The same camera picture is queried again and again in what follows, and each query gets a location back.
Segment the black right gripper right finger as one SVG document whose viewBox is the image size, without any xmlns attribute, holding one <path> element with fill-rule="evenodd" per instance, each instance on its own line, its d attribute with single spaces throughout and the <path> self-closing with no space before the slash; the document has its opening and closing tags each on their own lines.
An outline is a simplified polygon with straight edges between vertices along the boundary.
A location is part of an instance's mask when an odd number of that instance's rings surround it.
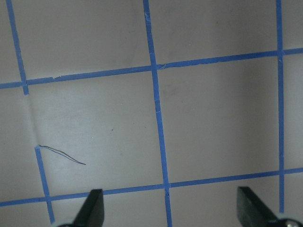
<svg viewBox="0 0 303 227">
<path fill-rule="evenodd" d="M 237 188 L 237 218 L 242 227 L 278 227 L 278 217 L 249 187 Z"/>
</svg>

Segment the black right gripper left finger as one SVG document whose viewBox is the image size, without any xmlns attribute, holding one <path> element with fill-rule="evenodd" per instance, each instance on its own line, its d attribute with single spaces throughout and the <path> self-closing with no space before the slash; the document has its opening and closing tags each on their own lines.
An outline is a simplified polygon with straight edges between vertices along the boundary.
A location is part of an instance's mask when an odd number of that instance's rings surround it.
<svg viewBox="0 0 303 227">
<path fill-rule="evenodd" d="M 83 203 L 76 218 L 72 222 L 73 227 L 101 227 L 105 219 L 103 190 L 91 190 Z"/>
</svg>

